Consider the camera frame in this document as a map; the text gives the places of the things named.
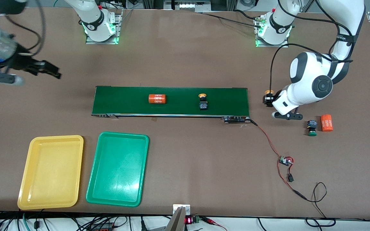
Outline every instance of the brown table surface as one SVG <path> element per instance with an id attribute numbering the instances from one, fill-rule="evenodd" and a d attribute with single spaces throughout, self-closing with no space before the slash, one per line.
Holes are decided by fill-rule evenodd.
<path id="1" fill-rule="evenodd" d="M 85 45 L 70 8 L 45 8 L 47 39 L 36 56 L 60 67 L 61 80 L 15 72 L 24 86 L 0 84 L 0 210 L 17 210 L 30 141 L 78 134 L 84 157 L 78 202 L 52 211 L 170 214 L 189 203 L 204 215 L 320 217 L 279 178 L 276 155 L 252 124 L 210 118 L 91 116 L 95 86 L 248 88 L 253 118 L 284 156 L 292 156 L 296 190 L 310 198 L 322 181 L 319 204 L 328 217 L 370 218 L 370 22 L 365 21 L 348 76 L 326 99 L 300 107 L 302 121 L 271 118 L 262 104 L 275 48 L 257 48 L 253 29 L 188 11 L 135 10 L 123 22 L 119 45 Z M 249 22 L 235 12 L 221 16 Z M 320 14 L 308 14 L 323 17 Z M 38 9 L 15 21 L 40 31 Z M 328 23 L 296 20 L 290 41 L 327 52 L 335 39 Z M 0 18 L 0 28 L 25 46 L 34 35 Z M 289 84 L 289 65 L 301 48 L 284 48 L 275 60 L 273 88 Z M 305 135 L 307 120 L 331 114 L 334 131 Z M 150 138 L 142 202 L 136 208 L 85 201 L 98 135 L 141 133 Z"/>

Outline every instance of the orange battery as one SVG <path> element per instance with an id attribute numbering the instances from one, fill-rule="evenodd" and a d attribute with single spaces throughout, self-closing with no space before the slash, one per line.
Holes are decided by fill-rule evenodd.
<path id="1" fill-rule="evenodd" d="M 148 102 L 150 104 L 165 104 L 166 103 L 166 95 L 151 94 L 148 97 Z"/>
<path id="2" fill-rule="evenodd" d="M 323 132 L 333 131 L 331 115 L 326 114 L 326 115 L 321 116 L 321 127 L 322 127 Z"/>

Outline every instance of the green conveyor belt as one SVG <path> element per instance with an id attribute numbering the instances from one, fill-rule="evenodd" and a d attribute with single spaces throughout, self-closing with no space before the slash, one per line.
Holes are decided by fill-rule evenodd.
<path id="1" fill-rule="evenodd" d="M 199 109 L 201 93 L 207 94 L 206 111 Z M 166 104 L 148 103 L 148 95 L 165 94 Z M 249 117 L 246 88 L 158 88 L 97 86 L 94 116 Z"/>

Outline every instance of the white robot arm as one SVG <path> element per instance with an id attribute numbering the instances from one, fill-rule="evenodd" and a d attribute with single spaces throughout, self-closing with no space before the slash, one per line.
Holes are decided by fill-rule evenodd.
<path id="1" fill-rule="evenodd" d="M 78 13 L 85 33 L 93 41 L 106 41 L 116 33 L 115 13 L 99 9 L 94 0 L 65 0 Z"/>
<path id="2" fill-rule="evenodd" d="M 300 5 L 298 0 L 292 1 L 281 1 L 281 5 L 276 6 L 275 11 L 268 12 L 265 15 L 266 22 L 263 28 L 258 33 L 265 42 L 272 45 L 279 45 L 289 36 L 289 32 L 292 29 L 292 22 L 294 22 L 294 17 L 285 13 L 283 9 L 292 15 L 297 15 L 300 10 Z"/>
<path id="3" fill-rule="evenodd" d="M 0 13 L 21 13 L 26 3 L 26 0 L 0 0 Z M 57 79 L 61 78 L 58 67 L 46 60 L 38 61 L 33 58 L 41 50 L 42 44 L 39 46 L 37 52 L 32 54 L 29 49 L 17 43 L 13 37 L 14 35 L 9 35 L 0 30 L 0 83 L 10 85 L 21 85 L 23 83 L 21 77 L 9 73 L 10 69 L 23 70 L 33 75 L 47 73 Z"/>
<path id="4" fill-rule="evenodd" d="M 346 28 L 339 26 L 332 53 L 321 57 L 313 52 L 302 52 L 292 61 L 289 71 L 291 84 L 275 96 L 267 95 L 277 110 L 276 115 L 283 116 L 300 105 L 322 100 L 331 93 L 333 85 L 348 73 L 349 58 L 365 16 L 364 1 L 320 0 L 319 4 L 335 22 Z"/>

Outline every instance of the red wire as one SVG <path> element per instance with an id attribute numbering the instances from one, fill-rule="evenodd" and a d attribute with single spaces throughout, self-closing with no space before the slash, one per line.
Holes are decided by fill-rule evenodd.
<path id="1" fill-rule="evenodd" d="M 281 155 L 279 155 L 278 151 L 276 151 L 276 148 L 275 146 L 273 146 L 273 143 L 272 141 L 270 140 L 269 136 L 267 135 L 267 133 L 260 127 L 260 126 L 257 126 L 258 128 L 260 128 L 260 130 L 265 134 L 266 138 L 268 139 L 268 142 L 269 142 L 269 146 L 270 148 L 272 148 L 272 151 L 275 152 L 275 154 L 279 157 L 279 159 L 282 157 Z M 292 164 L 289 166 L 288 168 L 288 171 L 290 173 L 291 171 L 291 168 L 292 168 L 292 165 L 294 164 L 294 159 L 292 157 L 286 157 L 287 159 L 291 160 Z M 278 161 L 276 162 L 276 169 L 278 170 L 278 175 L 279 177 L 281 177 L 282 181 L 291 189 L 291 190 L 294 190 L 290 185 L 289 183 L 285 180 L 285 178 L 282 176 L 281 174 L 281 171 L 279 170 L 279 159 Z"/>
<path id="2" fill-rule="evenodd" d="M 275 154 L 278 155 L 279 158 L 281 158 L 281 155 L 279 155 L 278 151 L 276 151 L 276 148 L 275 148 L 275 146 L 273 146 L 273 143 L 270 140 L 270 138 L 267 135 L 267 133 L 260 126 L 258 126 L 258 128 L 260 128 L 260 130 L 265 134 L 266 138 L 268 139 L 268 143 L 270 145 L 270 148 L 272 148 L 272 151 L 275 152 Z"/>
<path id="3" fill-rule="evenodd" d="M 223 227 L 222 225 L 218 225 L 216 222 L 214 223 L 214 225 L 219 226 L 219 227 L 225 229 L 226 231 L 228 231 L 225 227 Z"/>

